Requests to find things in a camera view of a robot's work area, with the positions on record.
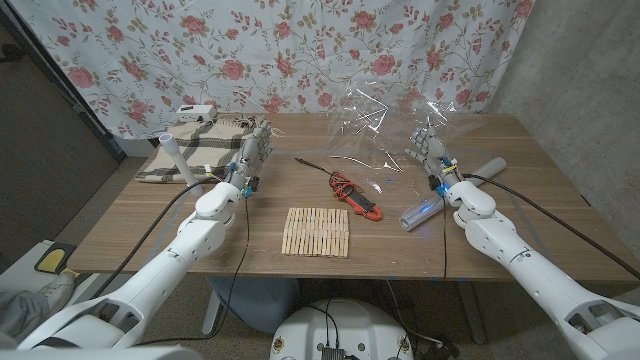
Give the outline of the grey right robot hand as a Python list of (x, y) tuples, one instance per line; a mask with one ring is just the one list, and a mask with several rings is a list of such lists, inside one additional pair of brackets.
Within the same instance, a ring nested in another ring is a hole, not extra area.
[(416, 130), (410, 137), (413, 148), (405, 153), (422, 164), (429, 176), (433, 176), (445, 187), (450, 187), (463, 180), (457, 163), (452, 158), (434, 126)]

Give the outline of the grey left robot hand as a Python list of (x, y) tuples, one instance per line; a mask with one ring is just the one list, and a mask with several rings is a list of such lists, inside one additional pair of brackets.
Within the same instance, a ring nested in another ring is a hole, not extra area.
[(245, 188), (251, 178), (259, 175), (272, 151), (270, 122), (262, 120), (238, 151), (226, 181), (238, 189)]

